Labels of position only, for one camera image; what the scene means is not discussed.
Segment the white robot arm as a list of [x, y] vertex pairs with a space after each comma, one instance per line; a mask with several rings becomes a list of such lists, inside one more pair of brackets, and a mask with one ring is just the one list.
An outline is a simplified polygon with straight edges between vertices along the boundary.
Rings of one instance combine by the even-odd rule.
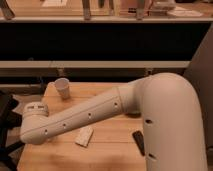
[[113, 87], [57, 114], [43, 103], [24, 108], [20, 138], [40, 145], [68, 131], [138, 111], [143, 117], [147, 171], [208, 171], [202, 111], [194, 87], [159, 73]]

